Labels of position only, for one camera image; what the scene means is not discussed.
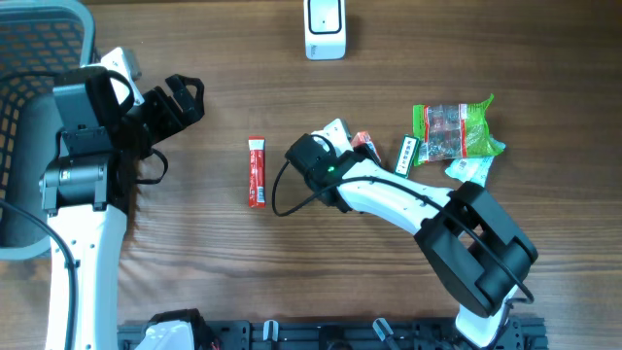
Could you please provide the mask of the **red tissue packet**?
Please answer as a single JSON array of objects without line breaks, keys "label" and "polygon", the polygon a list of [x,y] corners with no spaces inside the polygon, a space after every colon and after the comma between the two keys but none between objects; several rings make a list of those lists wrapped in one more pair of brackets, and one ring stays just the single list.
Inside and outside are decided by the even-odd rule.
[{"label": "red tissue packet", "polygon": [[381,158],[367,131],[359,131],[351,140],[351,146],[355,153],[361,154],[381,165]]}]

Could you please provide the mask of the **red stick sachet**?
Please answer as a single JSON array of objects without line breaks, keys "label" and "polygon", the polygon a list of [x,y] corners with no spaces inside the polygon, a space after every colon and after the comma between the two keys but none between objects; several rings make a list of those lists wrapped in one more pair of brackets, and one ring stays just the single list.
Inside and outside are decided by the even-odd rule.
[{"label": "red stick sachet", "polygon": [[249,206],[265,206],[265,139],[249,137]]}]

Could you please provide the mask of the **green snack bag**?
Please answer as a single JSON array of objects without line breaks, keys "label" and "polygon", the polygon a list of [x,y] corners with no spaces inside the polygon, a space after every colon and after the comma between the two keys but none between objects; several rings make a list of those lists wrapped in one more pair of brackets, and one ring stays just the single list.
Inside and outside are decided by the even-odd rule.
[{"label": "green snack bag", "polygon": [[414,105],[412,134],[420,141],[414,165],[459,158],[495,157],[502,152],[486,119],[495,96],[477,103]]}]

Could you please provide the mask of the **teal white tissue pack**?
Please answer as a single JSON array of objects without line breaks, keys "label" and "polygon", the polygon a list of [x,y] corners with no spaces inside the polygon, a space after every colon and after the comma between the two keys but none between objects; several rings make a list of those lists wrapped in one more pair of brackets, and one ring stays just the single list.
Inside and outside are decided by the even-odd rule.
[{"label": "teal white tissue pack", "polygon": [[461,182],[472,182],[481,187],[486,185],[494,157],[468,157],[455,159],[445,169],[447,176]]}]

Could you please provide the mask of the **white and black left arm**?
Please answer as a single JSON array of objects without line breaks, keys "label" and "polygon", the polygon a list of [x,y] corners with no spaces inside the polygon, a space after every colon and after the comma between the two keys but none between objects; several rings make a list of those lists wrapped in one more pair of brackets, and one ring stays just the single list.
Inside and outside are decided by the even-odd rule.
[{"label": "white and black left arm", "polygon": [[156,143],[204,115],[204,85],[174,74],[138,94],[128,76],[101,65],[55,77],[53,98],[65,149],[40,180],[51,235],[52,279],[46,346],[115,349],[118,271],[138,161]]}]

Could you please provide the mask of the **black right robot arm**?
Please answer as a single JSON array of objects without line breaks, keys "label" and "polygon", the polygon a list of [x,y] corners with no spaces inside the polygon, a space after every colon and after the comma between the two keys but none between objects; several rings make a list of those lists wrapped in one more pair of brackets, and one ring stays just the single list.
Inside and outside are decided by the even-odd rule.
[{"label": "black right robot arm", "polygon": [[374,215],[413,235],[459,303],[455,327],[469,345],[495,346],[510,309],[534,302],[524,281],[538,258],[536,246],[483,187],[425,186],[320,134],[303,134],[285,158],[303,177],[311,200]]}]

